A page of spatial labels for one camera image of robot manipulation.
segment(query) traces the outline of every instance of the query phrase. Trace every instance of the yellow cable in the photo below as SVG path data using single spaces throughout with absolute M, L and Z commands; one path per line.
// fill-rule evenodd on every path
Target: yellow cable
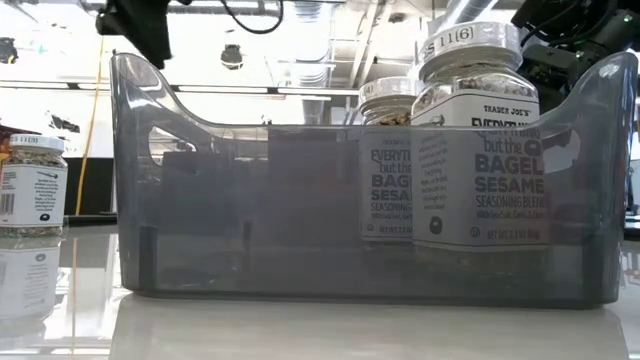
M 87 144 L 82 155 L 82 167 L 80 168 L 80 180 L 78 181 L 78 198 L 76 200 L 76 216 L 80 215 L 80 207 L 82 206 L 82 187 L 84 185 L 84 173 L 87 169 L 87 157 L 89 156 L 89 148 L 91 147 L 91 137 L 93 135 L 93 123 L 96 119 L 96 108 L 98 107 L 98 95 L 100 94 L 100 80 L 102 79 L 102 53 L 104 52 L 104 36 L 100 40 L 100 55 L 98 57 L 98 76 L 96 79 L 96 92 L 93 97 L 93 111 L 91 112 L 91 122 L 89 122 L 89 134 L 87 135 Z

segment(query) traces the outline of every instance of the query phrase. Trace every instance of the white jar lid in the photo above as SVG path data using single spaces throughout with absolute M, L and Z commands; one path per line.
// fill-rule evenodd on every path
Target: white jar lid
M 436 33 L 425 41 L 419 58 L 420 79 L 445 65 L 473 61 L 522 64 L 520 34 L 512 24 L 469 22 Z
M 13 134 L 11 135 L 11 140 L 9 140 L 9 145 L 11 147 L 30 146 L 64 152 L 64 141 L 56 137 L 42 135 Z
M 387 97 L 412 96 L 416 97 L 422 90 L 422 83 L 406 76 L 393 76 L 374 80 L 360 88 L 358 107 L 365 103 Z

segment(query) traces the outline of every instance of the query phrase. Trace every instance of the plastic bin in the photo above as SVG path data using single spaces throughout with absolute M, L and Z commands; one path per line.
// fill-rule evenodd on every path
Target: plastic bin
M 122 282 L 130 290 L 575 308 L 617 299 L 632 54 L 603 60 L 561 107 L 509 128 L 540 135 L 545 239 L 531 250 L 471 252 L 463 267 L 446 261 L 451 253 L 362 240 L 359 141 L 368 127 L 212 123 L 185 109 L 137 56 L 114 56 L 111 73 Z M 466 146 L 503 130 L 383 131 L 412 139 L 439 132 Z

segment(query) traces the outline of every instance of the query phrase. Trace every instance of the trader joe's label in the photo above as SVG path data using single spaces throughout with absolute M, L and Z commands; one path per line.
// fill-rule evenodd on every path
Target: trader joe's label
M 360 141 L 366 241 L 411 240 L 411 145 L 408 131 L 367 127 Z
M 412 125 L 494 127 L 412 132 L 417 244 L 531 246 L 548 239 L 542 143 L 530 98 L 465 91 L 417 114 Z

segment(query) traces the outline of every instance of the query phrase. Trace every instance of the black cable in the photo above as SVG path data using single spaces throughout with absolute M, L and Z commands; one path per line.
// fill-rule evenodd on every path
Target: black cable
M 243 24 L 240 20 L 238 20 L 238 18 L 236 18 L 236 14 L 234 14 L 233 11 L 231 11 L 231 8 L 229 8 L 229 5 L 227 5 L 226 0 L 220 0 L 220 2 L 222 3 L 222 6 L 224 6 L 224 9 L 227 11 L 227 14 L 231 16 L 233 21 L 235 21 L 236 24 L 238 24 L 238 26 L 243 28 L 245 31 L 255 35 L 265 35 L 273 32 L 275 29 L 277 29 L 280 26 L 280 24 L 282 24 L 282 19 L 284 18 L 284 0 L 278 0 L 278 4 L 280 5 L 280 12 L 278 14 L 278 21 L 275 23 L 275 25 L 264 30 L 251 29 L 250 27 Z
M 589 36 L 593 35 L 596 31 L 598 31 L 600 29 L 600 27 L 602 27 L 602 25 L 609 21 L 609 19 L 613 16 L 613 14 L 615 14 L 616 10 L 617 10 L 617 1 L 616 0 L 609 0 L 609 4 L 608 4 L 608 9 L 607 12 L 605 12 L 604 16 L 602 16 L 600 18 L 600 20 L 598 20 L 598 22 L 593 25 L 591 27 L 591 29 L 585 31 L 582 34 L 578 34 L 575 36 L 570 36 L 570 37 L 566 37 L 566 38 L 561 38 L 558 40 L 554 40 L 549 42 L 549 46 L 550 47 L 554 47 L 554 46 L 558 46 L 558 45 L 563 45 L 563 44 L 573 44 L 575 42 L 578 42 L 580 40 L 585 40 L 586 38 L 588 38 Z
M 541 30 L 543 30 L 543 28 L 545 26 L 548 26 L 549 24 L 557 21 L 561 17 L 563 17 L 566 14 L 568 14 L 569 11 L 573 10 L 576 6 L 580 5 L 580 2 L 581 2 L 581 0 L 574 0 L 573 3 L 571 5 L 569 5 L 569 7 L 567 7 L 564 10 L 562 10 L 558 15 L 553 16 L 553 17 L 547 19 L 546 21 L 542 22 L 542 24 L 534 27 L 531 31 L 529 31 L 529 33 L 527 35 L 525 35 L 522 38 L 522 41 L 520 41 L 520 46 L 524 47 L 524 45 L 527 43 L 527 41 L 529 41 L 529 39 L 531 39 L 535 34 L 539 33 Z

